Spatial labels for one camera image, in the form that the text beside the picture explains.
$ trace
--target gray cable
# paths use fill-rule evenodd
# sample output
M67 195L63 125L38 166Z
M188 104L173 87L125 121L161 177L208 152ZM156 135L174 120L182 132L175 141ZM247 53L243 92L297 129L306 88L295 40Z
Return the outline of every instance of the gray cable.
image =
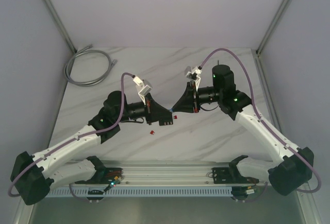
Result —
M85 48L77 51L76 54L73 55L72 58L70 58L69 61L65 64L65 67L64 67L64 77L66 78L66 80L69 83L75 84L75 85L80 86L80 87L89 87L89 86L94 86L94 85L100 83L105 78L107 78L107 76L109 75L111 69L113 68L113 66L116 63L116 60L111 60L110 56L108 54L106 54L104 51L101 51L101 50L88 50L88 49L90 49L92 47L93 46L90 44L90 45L86 46ZM88 54L88 53L101 53L104 56L106 56L107 59L108 59L108 61L109 61L109 66L108 66L107 71L103 75L101 75L100 77L98 77L98 78L96 78L94 80L90 80L90 81L75 81L75 80L73 80L71 78L71 76L70 76L70 69L72 68L72 65L73 65L74 60L77 57L82 56L84 54Z

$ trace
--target marble surface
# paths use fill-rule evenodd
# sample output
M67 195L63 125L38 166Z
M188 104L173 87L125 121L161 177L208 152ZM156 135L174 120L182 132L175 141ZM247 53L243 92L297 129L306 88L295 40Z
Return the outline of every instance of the marble surface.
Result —
M214 48L98 48L118 62L102 83L88 88L68 83L57 118L51 145L78 131L96 115L107 95L120 89L120 76L130 72L147 79L153 86L153 98L166 108L171 108L182 96L187 78L187 66L199 65ZM253 84L256 103L268 117L254 59L249 48L232 48L244 63ZM235 74L237 89L249 94L245 75L236 60L226 52L215 54L203 67L200 87L211 86L211 69L217 63L227 64ZM89 80L101 75L107 68L107 59L99 54L79 57L73 66L75 80ZM135 84L125 79L127 102L137 102ZM189 160L228 162L247 154L258 159L269 156L254 137L232 121L220 109L198 114L176 113L174 125L120 124L121 132L104 144L79 154L75 159L96 155L103 160Z

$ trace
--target purple cable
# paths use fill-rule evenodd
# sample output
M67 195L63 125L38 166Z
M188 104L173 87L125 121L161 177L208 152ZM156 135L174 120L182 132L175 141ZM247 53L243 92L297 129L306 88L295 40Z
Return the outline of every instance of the purple cable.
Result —
M238 200L238 199L236 199L236 197L234 197L234 196L233 196L233 199L234 199L236 202L243 202L243 203L245 203L245 202L254 202L254 201L258 200L260 197L262 197L262 195L266 192L266 190L267 190L267 185L268 185L268 182L265 182L265 187L263 188L261 194L260 194L259 196L257 196L256 198L252 199L252 200Z
M72 195L75 199L77 199L77 200L79 200L79 201L82 201L82 202L92 203L92 201L90 201L90 200L88 200L88 199L80 198L80 197L78 197L77 195L75 195L74 192L73 192L73 190L72 190L72 184L69 184L69 190L70 190L71 195Z
M95 131L90 131L90 132L87 132L85 134L81 134L78 136L78 139L84 137L84 136L88 136L88 135L93 135L93 134L98 134L98 133L102 133L102 132L105 132L105 131L109 131L111 129L113 129L114 127L116 127L120 120L122 119L122 116L123 116L123 112L124 112L124 76L130 76L130 77L134 77L133 74L131 73L123 73L122 74L122 77L121 77L121 92L122 92L122 99L121 99L121 106L120 106L120 113L119 113L119 116L118 116L118 119L117 121L111 125L110 127L108 128L105 128L105 129L102 129L102 130L95 130ZM45 154L45 158L47 158L48 156L50 156L52 153L56 152L57 150L61 149L62 147L66 146L67 144L75 141L76 138L72 138L68 141L66 141L65 143L61 144L60 146L54 148L53 150L49 151L48 153ZM15 184L17 183L17 181L28 171L30 170L34 165L36 165L37 163L39 163L40 161L42 161L43 158L39 158L37 159L36 161L32 162L30 165L28 165L24 170L22 170L18 175L17 177L12 181L12 183L10 184L9 186L9 189L8 189L8 196L10 197L19 197L20 194L13 194L11 191L12 189L14 188Z
M244 74L246 76L246 79L247 79L247 82L249 84L249 88L250 88L250 93L251 93L251 100L252 100L252 107L253 107L253 110L255 112L255 114L257 115L258 119L261 119L261 116L259 114L259 112L257 111L257 107L256 107L256 104L255 104L255 100L254 100L254 93L253 93L253 88L252 88L252 83L251 83L251 79L249 77L249 74L246 70L246 68L244 67L243 63L241 62L241 60L231 51L231 50L228 50L226 48L218 48L218 49L215 49L214 51L212 51L208 56L207 58L202 62L201 66L200 67L203 67L204 64L207 62L207 60L209 60L210 57L213 56L214 53L218 52L218 51L226 51L228 52L229 54L231 54L236 60L237 62L240 64L240 66L242 67L243 71L244 71ZM285 143L285 141L283 141L273 130L272 128L270 128L267 123L264 121L264 120L260 120L261 123L263 124L263 126L283 145L283 146L287 146L287 144ZM317 178L318 180L318 185L316 186L315 189L312 189L310 191L307 191L307 190L304 190L304 189L297 189L298 192L303 192L303 193L315 193L317 192L320 188L321 188L321 185L322 185L322 181L321 181L321 177L319 175L319 173L308 163L308 161L306 161L300 154L298 154L296 151L294 151L294 149L292 149L291 147L288 147L288 149L294 154L296 155L315 175L315 177Z

